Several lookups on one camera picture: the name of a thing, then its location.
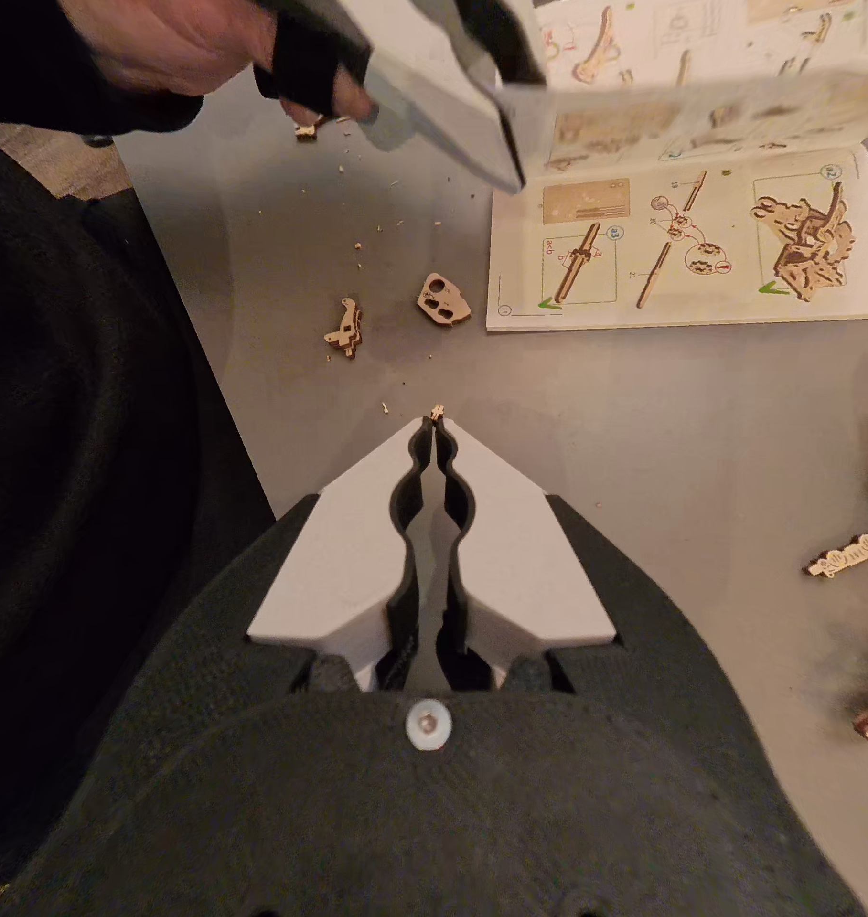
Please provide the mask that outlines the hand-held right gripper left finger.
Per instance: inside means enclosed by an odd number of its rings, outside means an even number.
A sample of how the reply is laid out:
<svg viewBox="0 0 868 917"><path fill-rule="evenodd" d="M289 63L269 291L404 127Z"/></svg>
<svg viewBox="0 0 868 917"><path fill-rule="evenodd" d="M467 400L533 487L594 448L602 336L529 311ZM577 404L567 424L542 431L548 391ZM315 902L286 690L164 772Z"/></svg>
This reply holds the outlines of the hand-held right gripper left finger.
<svg viewBox="0 0 868 917"><path fill-rule="evenodd" d="M407 528L423 507L433 421L406 425L320 492L247 629L259 644L345 659L362 691L400 690L417 653Z"/></svg>

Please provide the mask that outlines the dog-shaped wooden part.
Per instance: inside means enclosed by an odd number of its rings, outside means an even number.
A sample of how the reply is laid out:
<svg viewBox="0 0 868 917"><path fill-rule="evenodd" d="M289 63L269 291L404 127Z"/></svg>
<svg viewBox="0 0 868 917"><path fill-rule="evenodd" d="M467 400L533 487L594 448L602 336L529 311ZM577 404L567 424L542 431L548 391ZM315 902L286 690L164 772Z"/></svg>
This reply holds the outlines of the dog-shaped wooden part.
<svg viewBox="0 0 868 917"><path fill-rule="evenodd" d="M350 297L341 300L344 313L336 330L327 333L325 343L330 347L340 350L349 360L354 360L357 349L362 342L361 322L363 312L359 304Z"/></svg>

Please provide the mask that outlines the wooden part with holes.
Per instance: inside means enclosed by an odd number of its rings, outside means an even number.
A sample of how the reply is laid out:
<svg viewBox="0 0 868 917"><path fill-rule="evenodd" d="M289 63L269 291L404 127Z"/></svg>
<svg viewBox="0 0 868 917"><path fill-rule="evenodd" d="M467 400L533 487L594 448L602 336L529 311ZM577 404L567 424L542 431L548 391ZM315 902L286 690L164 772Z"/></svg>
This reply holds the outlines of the wooden part with holes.
<svg viewBox="0 0 868 917"><path fill-rule="evenodd" d="M472 318L472 310L460 289L437 272L428 275L417 297L417 306L440 327L455 327Z"/></svg>

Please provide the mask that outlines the white instruction booklet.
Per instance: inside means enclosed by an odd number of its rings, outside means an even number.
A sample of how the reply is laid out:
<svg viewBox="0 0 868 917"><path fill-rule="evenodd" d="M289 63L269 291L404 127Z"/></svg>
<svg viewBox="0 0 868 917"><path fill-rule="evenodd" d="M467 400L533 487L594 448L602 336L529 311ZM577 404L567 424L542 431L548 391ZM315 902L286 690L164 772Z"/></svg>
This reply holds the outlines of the white instruction booklet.
<svg viewBox="0 0 868 917"><path fill-rule="evenodd" d="M868 318L868 1L552 2L487 330Z"/></svg>

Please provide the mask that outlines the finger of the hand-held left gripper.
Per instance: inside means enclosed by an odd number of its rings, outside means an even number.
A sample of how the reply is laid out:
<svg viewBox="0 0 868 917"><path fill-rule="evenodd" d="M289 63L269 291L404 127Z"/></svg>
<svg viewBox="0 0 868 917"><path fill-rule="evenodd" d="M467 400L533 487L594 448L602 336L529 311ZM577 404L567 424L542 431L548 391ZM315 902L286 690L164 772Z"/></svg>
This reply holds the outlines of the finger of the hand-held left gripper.
<svg viewBox="0 0 868 917"><path fill-rule="evenodd" d="M363 86L376 113L361 129L393 151L420 136L493 188L523 189L525 178L497 104L463 67L448 32L407 1L346 1L369 41Z"/></svg>
<svg viewBox="0 0 868 917"><path fill-rule="evenodd" d="M456 1L466 33L497 66L505 84L547 84L547 64L532 1Z"/></svg>

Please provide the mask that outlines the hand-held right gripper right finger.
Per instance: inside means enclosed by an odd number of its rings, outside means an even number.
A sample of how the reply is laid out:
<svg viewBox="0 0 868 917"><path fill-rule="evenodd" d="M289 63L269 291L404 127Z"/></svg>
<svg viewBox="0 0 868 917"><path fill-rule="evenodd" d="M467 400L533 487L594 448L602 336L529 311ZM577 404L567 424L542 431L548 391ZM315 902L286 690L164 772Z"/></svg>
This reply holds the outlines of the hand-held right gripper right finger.
<svg viewBox="0 0 868 917"><path fill-rule="evenodd" d="M450 547L436 649L454 690L500 687L519 658L611 644L616 629L548 494L454 421L436 422Z"/></svg>

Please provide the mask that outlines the person's left forearm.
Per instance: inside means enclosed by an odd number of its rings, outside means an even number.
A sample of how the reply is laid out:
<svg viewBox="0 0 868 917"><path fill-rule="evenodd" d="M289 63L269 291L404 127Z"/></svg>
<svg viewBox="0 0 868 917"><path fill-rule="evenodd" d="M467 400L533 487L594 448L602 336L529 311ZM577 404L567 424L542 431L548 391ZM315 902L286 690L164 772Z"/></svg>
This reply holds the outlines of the person's left forearm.
<svg viewBox="0 0 868 917"><path fill-rule="evenodd" d="M202 96L133 93L107 82L54 1L0 1L0 123L78 135L187 127Z"/></svg>

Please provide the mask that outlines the person's left hand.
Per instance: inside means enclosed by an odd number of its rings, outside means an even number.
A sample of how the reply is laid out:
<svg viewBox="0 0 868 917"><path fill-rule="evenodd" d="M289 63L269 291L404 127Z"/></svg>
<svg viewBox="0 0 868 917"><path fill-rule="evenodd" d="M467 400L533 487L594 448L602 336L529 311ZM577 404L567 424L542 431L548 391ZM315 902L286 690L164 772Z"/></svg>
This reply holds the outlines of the person's left hand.
<svg viewBox="0 0 868 917"><path fill-rule="evenodd" d="M48 127L73 134L169 133L247 68L275 75L290 28L243 1L63 1L75 79L54 95Z"/></svg>

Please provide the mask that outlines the notched wooden strip part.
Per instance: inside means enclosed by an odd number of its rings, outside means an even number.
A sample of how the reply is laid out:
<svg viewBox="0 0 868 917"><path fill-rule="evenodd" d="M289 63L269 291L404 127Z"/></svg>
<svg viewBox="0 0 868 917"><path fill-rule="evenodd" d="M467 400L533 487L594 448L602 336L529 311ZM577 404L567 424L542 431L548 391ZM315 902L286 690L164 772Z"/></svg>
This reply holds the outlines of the notched wooden strip part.
<svg viewBox="0 0 868 917"><path fill-rule="evenodd" d="M804 573L814 578L834 579L838 573L867 561L868 533L862 533L854 536L848 544L820 553L804 567Z"/></svg>

